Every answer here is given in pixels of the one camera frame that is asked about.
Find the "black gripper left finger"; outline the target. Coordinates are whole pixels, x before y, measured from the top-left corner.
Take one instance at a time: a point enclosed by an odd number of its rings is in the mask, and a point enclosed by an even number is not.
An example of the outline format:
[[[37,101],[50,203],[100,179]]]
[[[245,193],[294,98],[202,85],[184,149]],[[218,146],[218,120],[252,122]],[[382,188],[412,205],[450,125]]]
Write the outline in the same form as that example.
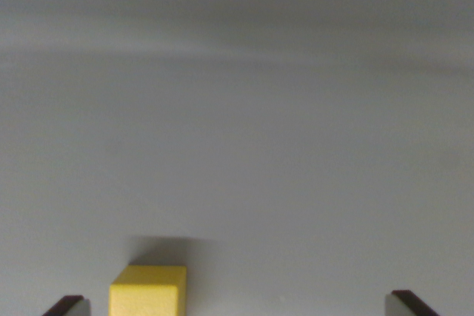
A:
[[[65,295],[43,316],[91,316],[90,301],[82,295]]]

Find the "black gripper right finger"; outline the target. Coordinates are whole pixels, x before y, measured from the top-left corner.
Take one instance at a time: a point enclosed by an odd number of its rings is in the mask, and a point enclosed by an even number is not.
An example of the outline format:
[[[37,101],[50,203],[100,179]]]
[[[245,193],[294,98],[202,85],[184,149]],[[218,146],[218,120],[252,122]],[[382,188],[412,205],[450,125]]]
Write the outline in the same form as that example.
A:
[[[411,290],[393,290],[384,299],[385,316],[439,316]]]

